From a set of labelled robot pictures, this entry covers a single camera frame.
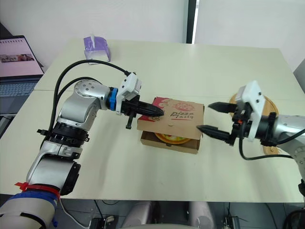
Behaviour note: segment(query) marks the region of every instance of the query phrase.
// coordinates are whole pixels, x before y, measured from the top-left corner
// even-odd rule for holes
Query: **laptop screen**
[[[30,46],[23,36],[0,40],[0,77],[43,75]]]

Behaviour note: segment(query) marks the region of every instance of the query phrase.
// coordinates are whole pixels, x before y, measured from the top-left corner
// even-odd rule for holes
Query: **cardboard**
[[[200,146],[200,140],[191,139],[190,141],[179,144],[171,145],[161,141],[152,132],[143,131],[141,136],[141,142],[143,145],[154,146],[162,149],[170,149],[184,153],[197,154]]]
[[[196,128],[203,124],[203,104],[156,97],[153,105],[164,110],[164,116],[138,119],[138,130],[143,130],[141,142],[144,145],[166,148],[186,153],[198,153],[202,133]],[[179,145],[167,144],[154,133],[190,138]]]

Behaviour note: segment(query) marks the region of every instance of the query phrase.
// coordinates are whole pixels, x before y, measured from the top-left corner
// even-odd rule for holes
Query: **floor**
[[[10,196],[0,195],[0,204],[2,205]],[[88,225],[92,218],[100,217],[100,214],[93,200],[80,199],[62,199],[66,209],[81,223]],[[98,205],[103,216],[114,215],[118,218],[117,225],[113,228],[120,228],[124,222],[130,209],[137,201],[122,200],[117,204],[109,206],[98,200]],[[114,204],[114,200],[105,200],[107,204]],[[161,223],[175,223],[187,225],[187,215],[185,213],[187,203],[180,201],[160,201]],[[224,215],[227,213],[228,203],[210,202],[211,211],[214,213],[217,229],[221,229],[223,225]],[[269,203],[268,204],[277,227],[282,228],[284,219],[291,211],[300,209],[304,203]],[[240,218],[242,229],[275,229],[272,217],[264,203],[231,203],[230,212],[232,216]],[[58,221],[58,229],[75,228],[81,229],[76,225],[62,210],[60,204],[55,213],[55,219]]]

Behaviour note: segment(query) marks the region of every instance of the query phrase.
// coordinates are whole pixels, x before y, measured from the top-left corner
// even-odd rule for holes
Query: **tissue box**
[[[185,153],[197,154],[202,133],[196,128],[203,124],[204,105],[156,97],[153,105],[164,110],[164,116],[138,119],[138,130],[143,130],[141,142],[144,145],[166,148]],[[191,140],[173,145],[161,141],[154,133],[190,138]]]
[[[103,37],[85,37],[85,56],[87,60],[99,60],[110,62],[110,51],[107,41]]]

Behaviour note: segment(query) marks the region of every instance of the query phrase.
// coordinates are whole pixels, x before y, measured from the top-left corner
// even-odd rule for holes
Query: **laptop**
[[[0,115],[15,114],[43,76],[24,36],[0,39]]]

